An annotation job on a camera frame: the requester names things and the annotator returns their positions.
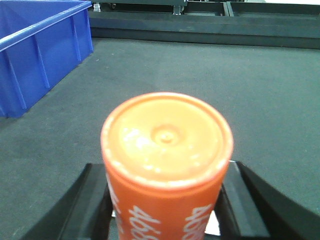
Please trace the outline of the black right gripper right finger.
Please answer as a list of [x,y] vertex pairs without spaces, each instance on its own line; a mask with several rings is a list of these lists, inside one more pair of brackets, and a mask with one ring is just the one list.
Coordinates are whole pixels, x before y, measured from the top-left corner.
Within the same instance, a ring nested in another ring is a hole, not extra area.
[[320,217],[239,161],[229,164],[214,209],[221,240],[318,240]]

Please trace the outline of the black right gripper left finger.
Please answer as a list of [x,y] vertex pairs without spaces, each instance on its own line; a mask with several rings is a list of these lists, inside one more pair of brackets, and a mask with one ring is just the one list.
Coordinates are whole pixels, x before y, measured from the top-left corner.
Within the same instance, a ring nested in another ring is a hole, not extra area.
[[107,240],[113,204],[105,168],[87,163],[60,200],[23,240]]

